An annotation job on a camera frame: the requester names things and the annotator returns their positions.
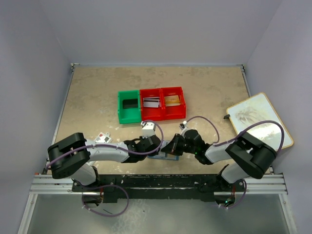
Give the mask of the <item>white plastic card packet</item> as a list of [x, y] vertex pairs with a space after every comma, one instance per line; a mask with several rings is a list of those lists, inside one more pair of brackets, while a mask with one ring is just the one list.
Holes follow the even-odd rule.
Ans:
[[109, 132], [106, 132], [106, 133], [100, 132], [98, 134], [98, 136], [95, 138], [95, 142], [96, 143], [110, 143], [110, 142], [112, 142], [112, 138], [110, 137], [110, 133]]

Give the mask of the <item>blue leather card holder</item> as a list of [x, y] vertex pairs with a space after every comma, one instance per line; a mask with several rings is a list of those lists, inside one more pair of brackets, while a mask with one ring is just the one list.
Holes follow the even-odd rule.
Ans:
[[160, 160], [172, 160], [172, 161], [178, 161], [179, 160], [179, 156], [175, 156], [172, 154], [168, 154], [165, 152], [162, 152], [161, 149], [164, 148], [165, 146], [167, 146], [169, 144], [168, 140], [164, 140], [161, 147], [158, 149], [157, 154], [154, 156], [147, 156], [150, 159], [160, 159]]

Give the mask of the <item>gold card in bin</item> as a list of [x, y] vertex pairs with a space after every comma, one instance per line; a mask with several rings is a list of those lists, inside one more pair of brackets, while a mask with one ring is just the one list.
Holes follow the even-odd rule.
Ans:
[[179, 95], [165, 96], [164, 102], [166, 107], [179, 106], [181, 104]]

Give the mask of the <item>aluminium frame rail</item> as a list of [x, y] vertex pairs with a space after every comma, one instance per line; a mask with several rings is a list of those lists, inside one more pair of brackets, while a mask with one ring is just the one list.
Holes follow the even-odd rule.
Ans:
[[[288, 194], [283, 175], [264, 175], [262, 179], [249, 177], [245, 181], [247, 182], [247, 194]], [[55, 180], [51, 175], [35, 175], [30, 188], [30, 194], [67, 195], [79, 193], [74, 191], [71, 179]]]

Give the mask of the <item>red bin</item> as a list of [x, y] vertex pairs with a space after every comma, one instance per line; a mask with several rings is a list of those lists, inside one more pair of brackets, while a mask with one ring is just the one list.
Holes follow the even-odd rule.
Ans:
[[163, 108], [160, 89], [141, 89], [140, 91], [141, 119], [163, 120]]
[[164, 101], [164, 120], [184, 119], [186, 117], [186, 103], [182, 87], [161, 88]]

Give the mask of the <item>black card in bin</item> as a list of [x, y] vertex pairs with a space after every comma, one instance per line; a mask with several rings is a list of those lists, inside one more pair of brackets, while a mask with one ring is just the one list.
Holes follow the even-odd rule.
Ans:
[[122, 101], [122, 108], [123, 109], [138, 108], [138, 99], [137, 98], [124, 99]]

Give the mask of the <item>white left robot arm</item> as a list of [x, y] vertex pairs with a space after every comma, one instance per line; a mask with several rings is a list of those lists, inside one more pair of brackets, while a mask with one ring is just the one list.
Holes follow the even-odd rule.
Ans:
[[96, 143], [74, 133], [48, 148], [49, 163], [45, 169], [51, 170], [54, 179], [70, 177], [89, 191], [100, 187], [97, 169], [88, 164], [92, 161], [113, 161], [137, 163], [147, 156], [157, 155], [163, 137], [156, 135], [139, 137], [119, 143]]

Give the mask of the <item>green bin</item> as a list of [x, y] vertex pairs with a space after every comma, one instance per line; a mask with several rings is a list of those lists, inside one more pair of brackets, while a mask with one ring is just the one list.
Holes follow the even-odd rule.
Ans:
[[141, 122], [139, 90], [118, 92], [118, 120], [120, 124]]

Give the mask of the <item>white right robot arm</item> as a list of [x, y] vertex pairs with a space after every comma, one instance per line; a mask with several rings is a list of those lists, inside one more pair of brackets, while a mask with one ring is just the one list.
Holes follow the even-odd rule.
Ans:
[[198, 131], [193, 129], [187, 130], [183, 135], [175, 134], [161, 151], [175, 156], [190, 153], [204, 165], [232, 159], [234, 163], [225, 166], [218, 174], [216, 183], [223, 191], [247, 177], [261, 179], [277, 156], [271, 146], [249, 133], [217, 146], [205, 143]]

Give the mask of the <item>red bin middle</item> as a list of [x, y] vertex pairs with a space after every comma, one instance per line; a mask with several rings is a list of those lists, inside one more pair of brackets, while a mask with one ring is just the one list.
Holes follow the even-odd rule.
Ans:
[[140, 91], [141, 119], [163, 120], [163, 108], [160, 89], [141, 89]]

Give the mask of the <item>red bin right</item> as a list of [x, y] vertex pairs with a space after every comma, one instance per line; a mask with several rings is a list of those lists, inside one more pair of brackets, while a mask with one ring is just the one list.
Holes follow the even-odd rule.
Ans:
[[164, 120], [184, 119], [186, 117], [186, 103], [182, 87], [161, 88], [164, 101]]

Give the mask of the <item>silver card in bin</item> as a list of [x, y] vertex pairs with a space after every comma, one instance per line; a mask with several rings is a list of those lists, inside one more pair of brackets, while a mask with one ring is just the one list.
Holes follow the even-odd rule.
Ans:
[[143, 98], [143, 107], [145, 108], [159, 108], [161, 102], [159, 97], [145, 97]]

